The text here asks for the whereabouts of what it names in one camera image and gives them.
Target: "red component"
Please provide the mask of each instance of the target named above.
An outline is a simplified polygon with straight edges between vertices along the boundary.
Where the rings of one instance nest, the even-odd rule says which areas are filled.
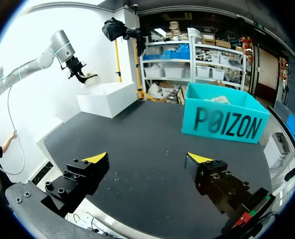
[[[240,219],[232,226],[232,229],[238,225],[246,224],[251,218],[252,216],[249,213],[244,212]]]

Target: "teal box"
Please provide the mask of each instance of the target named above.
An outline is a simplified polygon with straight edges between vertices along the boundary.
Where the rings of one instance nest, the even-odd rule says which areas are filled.
[[[225,96],[230,104],[207,101]],[[270,113],[250,94],[209,84],[188,83],[182,132],[257,143]]]

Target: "person's arm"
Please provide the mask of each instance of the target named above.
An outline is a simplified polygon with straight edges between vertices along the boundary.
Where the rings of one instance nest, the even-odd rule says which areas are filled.
[[[8,150],[8,148],[9,148],[9,146],[10,146],[12,140],[15,139],[15,138],[17,138],[17,135],[16,135],[16,133],[15,133],[15,131],[14,131],[14,132],[12,133],[12,135],[9,137],[9,139],[7,139],[6,142],[3,143],[3,145],[1,146],[1,148],[2,148],[2,152],[3,152],[3,153],[6,153],[6,152],[7,152],[7,150]]]

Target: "black plastic bag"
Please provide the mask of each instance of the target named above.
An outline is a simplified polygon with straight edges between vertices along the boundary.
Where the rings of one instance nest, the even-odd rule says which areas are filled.
[[[130,37],[137,39],[138,56],[141,56],[146,48],[146,39],[139,29],[129,29],[123,22],[116,20],[114,17],[104,23],[102,31],[110,41],[114,41],[120,36],[124,40],[129,40]]]

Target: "white cable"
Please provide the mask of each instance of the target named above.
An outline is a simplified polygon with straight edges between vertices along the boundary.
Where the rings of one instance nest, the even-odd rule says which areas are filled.
[[[20,173],[23,171],[23,169],[24,169],[25,158],[24,158],[24,153],[23,153],[23,149],[22,149],[22,145],[21,145],[21,142],[20,142],[19,135],[17,134],[17,130],[16,130],[14,124],[13,124],[12,117],[11,117],[11,114],[10,114],[10,109],[9,109],[9,95],[10,95],[10,90],[11,90],[11,89],[12,89],[12,86],[10,87],[10,89],[9,89],[9,91],[8,91],[7,107],[8,107],[8,113],[9,113],[9,117],[10,117],[10,120],[11,120],[11,124],[12,124],[13,130],[14,130],[15,134],[17,135],[17,138],[18,138],[19,146],[20,146],[21,153],[22,153],[23,163],[22,163],[22,168],[21,168],[20,171],[17,172],[17,173],[9,173],[9,172],[6,172],[5,170],[3,170],[2,168],[0,168],[0,171],[1,171],[1,172],[4,172],[4,173],[6,173],[6,174],[10,174],[10,175],[18,175],[18,174],[20,174]]]

